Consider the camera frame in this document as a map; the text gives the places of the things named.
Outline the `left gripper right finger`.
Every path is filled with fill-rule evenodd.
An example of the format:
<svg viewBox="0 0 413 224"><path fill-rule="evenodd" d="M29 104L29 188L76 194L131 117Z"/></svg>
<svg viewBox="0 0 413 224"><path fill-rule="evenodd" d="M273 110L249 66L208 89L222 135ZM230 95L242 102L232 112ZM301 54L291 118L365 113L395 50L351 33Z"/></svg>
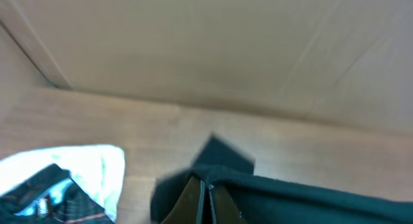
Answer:
<svg viewBox="0 0 413 224"><path fill-rule="evenodd" d="M210 189L213 224L247 224L230 193L224 186Z"/></svg>

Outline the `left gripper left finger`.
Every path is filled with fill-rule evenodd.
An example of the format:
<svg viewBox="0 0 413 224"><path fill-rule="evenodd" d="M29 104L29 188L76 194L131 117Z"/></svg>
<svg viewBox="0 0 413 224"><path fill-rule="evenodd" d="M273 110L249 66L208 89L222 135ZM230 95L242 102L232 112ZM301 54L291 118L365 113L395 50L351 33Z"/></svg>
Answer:
<svg viewBox="0 0 413 224"><path fill-rule="evenodd" d="M161 224L202 224L202 181L191 177Z"/></svg>

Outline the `black shirt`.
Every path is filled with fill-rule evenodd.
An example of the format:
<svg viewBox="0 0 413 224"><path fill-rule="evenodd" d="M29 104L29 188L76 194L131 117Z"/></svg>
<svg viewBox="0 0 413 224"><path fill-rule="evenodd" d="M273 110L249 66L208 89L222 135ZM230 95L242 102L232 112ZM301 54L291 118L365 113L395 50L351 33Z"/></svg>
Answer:
<svg viewBox="0 0 413 224"><path fill-rule="evenodd" d="M191 177L202 181L202 223L213 223L210 189L224 186L247 223L412 223L412 203L254 175L254 161L211 136L192 165L157 182L150 218L161 223Z"/></svg>

